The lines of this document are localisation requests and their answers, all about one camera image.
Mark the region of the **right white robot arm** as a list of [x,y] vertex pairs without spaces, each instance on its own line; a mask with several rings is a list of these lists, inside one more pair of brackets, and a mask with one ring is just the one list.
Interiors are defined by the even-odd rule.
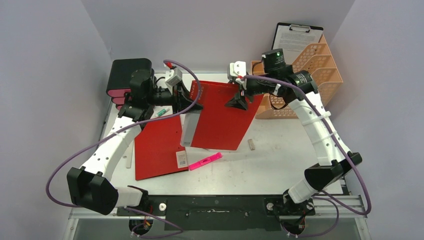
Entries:
[[282,195],[284,213],[294,215],[304,208],[311,197],[338,181],[350,171],[358,174],[356,166],[363,159],[343,143],[331,123],[331,113],[324,108],[318,86],[306,70],[294,71],[286,64],[281,48],[261,56],[264,75],[247,73],[244,61],[231,62],[227,77],[238,85],[238,92],[226,107],[248,110],[256,95],[270,94],[282,98],[300,120],[314,148],[317,163],[304,171],[304,178]]

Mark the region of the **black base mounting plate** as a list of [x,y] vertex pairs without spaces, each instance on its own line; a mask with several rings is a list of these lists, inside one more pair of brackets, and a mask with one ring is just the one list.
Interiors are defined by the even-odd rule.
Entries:
[[281,222],[303,223],[305,216],[316,214],[311,199],[300,206],[284,203],[281,195],[151,195],[136,210],[164,217],[174,231],[243,231],[262,229],[279,231]]

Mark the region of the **small beige eraser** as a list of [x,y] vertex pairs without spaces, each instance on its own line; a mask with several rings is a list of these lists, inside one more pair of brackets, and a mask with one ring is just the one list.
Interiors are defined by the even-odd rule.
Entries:
[[251,151],[254,151],[256,149],[256,146],[255,146],[253,139],[248,139],[247,142],[248,142],[249,149]]

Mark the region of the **black pink drawer unit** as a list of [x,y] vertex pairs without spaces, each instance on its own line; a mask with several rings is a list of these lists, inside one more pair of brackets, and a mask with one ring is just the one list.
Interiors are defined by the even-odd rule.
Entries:
[[116,109],[120,110],[125,102],[125,94],[131,91],[133,73],[140,73],[141,70],[148,70],[154,75],[152,62],[148,58],[116,59],[112,62],[106,94],[111,97]]

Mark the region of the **black clipboard with paper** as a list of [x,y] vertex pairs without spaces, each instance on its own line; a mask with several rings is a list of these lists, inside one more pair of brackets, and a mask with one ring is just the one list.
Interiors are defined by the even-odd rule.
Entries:
[[285,62],[292,65],[309,44],[319,42],[323,32],[321,26],[279,22],[271,49],[282,49]]

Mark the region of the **white plastic ruler piece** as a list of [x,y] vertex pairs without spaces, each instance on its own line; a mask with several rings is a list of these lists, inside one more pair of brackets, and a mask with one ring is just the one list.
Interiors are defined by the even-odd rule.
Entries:
[[126,169],[131,169],[132,167],[133,151],[134,151],[134,146],[130,145],[122,156],[124,161],[124,166]]

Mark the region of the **thin red folder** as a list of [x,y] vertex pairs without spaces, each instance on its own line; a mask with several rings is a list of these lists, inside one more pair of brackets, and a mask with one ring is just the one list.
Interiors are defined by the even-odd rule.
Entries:
[[262,102],[263,95],[253,97],[248,110],[225,104],[238,92],[234,84],[213,81],[200,82],[200,111],[185,115],[181,136],[184,147],[228,150],[238,149]]

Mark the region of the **thick red binder folder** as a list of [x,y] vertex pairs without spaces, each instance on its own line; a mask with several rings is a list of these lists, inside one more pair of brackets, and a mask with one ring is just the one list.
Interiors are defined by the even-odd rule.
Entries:
[[187,171],[186,149],[180,144],[181,136],[179,116],[147,123],[134,140],[135,180]]

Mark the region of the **pink highlighter marker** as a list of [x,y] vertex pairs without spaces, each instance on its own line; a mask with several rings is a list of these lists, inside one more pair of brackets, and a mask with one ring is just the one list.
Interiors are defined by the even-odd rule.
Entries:
[[197,161],[197,162],[195,162],[193,164],[190,164],[188,166],[188,169],[190,171],[196,170],[196,169],[198,169],[198,168],[200,168],[200,167],[202,167],[204,165],[207,165],[207,164],[210,164],[210,163],[212,163],[214,161],[217,161],[217,160],[221,159],[222,157],[223,157],[222,153],[221,152],[217,152],[217,153],[215,153],[215,154],[213,154],[211,156],[208,156],[208,157],[206,157],[206,158],[204,158],[202,160],[199,160],[199,161]]

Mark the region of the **orange plastic file organizer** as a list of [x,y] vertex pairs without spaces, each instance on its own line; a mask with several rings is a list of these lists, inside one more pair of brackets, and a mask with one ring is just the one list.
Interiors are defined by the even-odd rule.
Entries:
[[[323,106],[326,106],[339,87],[343,84],[342,77],[336,66],[335,60],[327,44],[325,36],[322,35],[317,43],[308,44],[291,64],[295,73],[307,71],[310,73],[314,83],[298,86],[306,90],[307,87],[315,87],[321,97]],[[295,119],[297,116],[281,97],[265,94],[258,107],[255,118],[259,120],[271,119]]]

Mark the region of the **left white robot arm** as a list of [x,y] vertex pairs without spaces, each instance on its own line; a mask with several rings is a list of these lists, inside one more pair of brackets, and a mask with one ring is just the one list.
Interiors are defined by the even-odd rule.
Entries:
[[111,131],[92,156],[66,176],[71,202],[102,215],[129,207],[136,215],[149,210],[148,191],[135,186],[114,187],[113,172],[130,143],[153,121],[155,106],[171,106],[174,116],[201,110],[190,99],[181,70],[173,66],[165,75],[166,88],[157,86],[152,70],[130,74],[130,91],[124,95]]

